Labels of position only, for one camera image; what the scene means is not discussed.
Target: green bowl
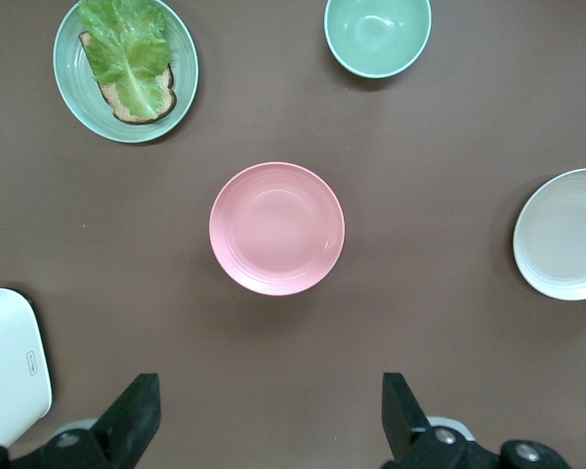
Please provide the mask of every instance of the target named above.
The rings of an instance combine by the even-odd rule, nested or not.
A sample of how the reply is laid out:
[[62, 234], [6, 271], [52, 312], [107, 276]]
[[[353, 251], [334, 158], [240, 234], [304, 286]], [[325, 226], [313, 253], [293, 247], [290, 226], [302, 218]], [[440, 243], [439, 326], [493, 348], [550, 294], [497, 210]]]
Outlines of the green bowl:
[[65, 104], [85, 127], [115, 142], [136, 144], [166, 134], [185, 117], [197, 90], [197, 53], [187, 27], [161, 0], [154, 1], [162, 7], [167, 20], [177, 101], [169, 114], [149, 124], [127, 124], [113, 117], [112, 108], [94, 81], [93, 71], [78, 40], [78, 34], [83, 30], [78, 19], [78, 4], [67, 12], [55, 38], [55, 78]]
[[432, 8], [429, 0], [328, 0], [323, 27], [342, 66], [365, 78], [385, 78], [421, 55]]

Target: bowl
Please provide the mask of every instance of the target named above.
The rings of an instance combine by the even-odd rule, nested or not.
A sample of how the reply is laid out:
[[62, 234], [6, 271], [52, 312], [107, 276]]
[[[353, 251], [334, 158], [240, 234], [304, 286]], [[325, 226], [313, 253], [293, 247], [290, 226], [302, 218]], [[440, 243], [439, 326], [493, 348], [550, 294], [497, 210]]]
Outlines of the bowl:
[[323, 27], [336, 60], [365, 78], [408, 68], [432, 28], [429, 0], [328, 0]]
[[328, 275], [343, 248], [345, 222], [336, 195], [315, 173], [275, 161], [244, 169], [224, 185], [209, 235], [232, 279], [284, 296]]
[[586, 299], [586, 168], [550, 180], [525, 204], [514, 232], [520, 272], [539, 292]]
[[167, 20], [177, 101], [168, 115], [149, 124], [127, 124], [112, 115], [112, 108], [93, 79], [93, 70], [78, 39], [83, 31], [78, 4], [67, 12], [55, 38], [55, 79], [67, 108], [89, 130], [115, 142], [135, 144], [166, 134], [185, 117], [197, 90], [197, 53], [187, 27], [165, 3], [153, 1], [162, 8]]

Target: white box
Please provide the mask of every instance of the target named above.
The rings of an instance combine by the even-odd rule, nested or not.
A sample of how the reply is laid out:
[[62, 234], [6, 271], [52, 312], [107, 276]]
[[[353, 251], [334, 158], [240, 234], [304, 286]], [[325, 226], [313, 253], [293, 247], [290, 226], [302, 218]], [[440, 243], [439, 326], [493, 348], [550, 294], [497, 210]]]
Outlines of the white box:
[[48, 364], [28, 301], [0, 288], [0, 446], [8, 447], [52, 404]]

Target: white plate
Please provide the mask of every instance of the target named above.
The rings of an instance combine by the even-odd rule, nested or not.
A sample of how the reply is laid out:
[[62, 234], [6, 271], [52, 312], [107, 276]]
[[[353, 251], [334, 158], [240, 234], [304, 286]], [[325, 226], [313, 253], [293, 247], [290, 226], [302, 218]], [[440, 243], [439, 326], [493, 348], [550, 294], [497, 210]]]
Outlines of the white plate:
[[135, 144], [166, 134], [185, 117], [197, 90], [197, 53], [187, 27], [171, 8], [160, 0], [154, 1], [167, 19], [177, 102], [169, 114], [150, 124], [127, 124], [113, 117], [78, 39], [84, 30], [78, 18], [78, 4], [65, 15], [55, 39], [55, 78], [65, 104], [85, 127], [116, 142]]
[[560, 300], [586, 299], [586, 169], [564, 173], [527, 201], [514, 234], [525, 279]]

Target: toast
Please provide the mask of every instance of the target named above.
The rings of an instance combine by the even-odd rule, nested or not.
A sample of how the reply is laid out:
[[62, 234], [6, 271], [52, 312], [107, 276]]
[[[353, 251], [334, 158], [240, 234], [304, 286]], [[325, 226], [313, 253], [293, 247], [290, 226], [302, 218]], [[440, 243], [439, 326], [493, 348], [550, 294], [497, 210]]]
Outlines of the toast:
[[[87, 50], [87, 45], [89, 44], [91, 37], [89, 31], [83, 31], [78, 35], [80, 44], [82, 44], [85, 51]], [[163, 99], [161, 100], [160, 106], [155, 110], [157, 116], [154, 119], [132, 115], [128, 108], [120, 103], [114, 83], [109, 83], [107, 85], [101, 85], [98, 83], [98, 87], [100, 88], [100, 92], [105, 101], [112, 107], [113, 116], [115, 116], [115, 118], [122, 122], [126, 122], [127, 124], [149, 124], [169, 114], [176, 105], [177, 100], [176, 93], [172, 90], [172, 86], [174, 86], [174, 74], [172, 73], [172, 67], [170, 65], [167, 65], [167, 68], [156, 77], [156, 82], [163, 90]]]

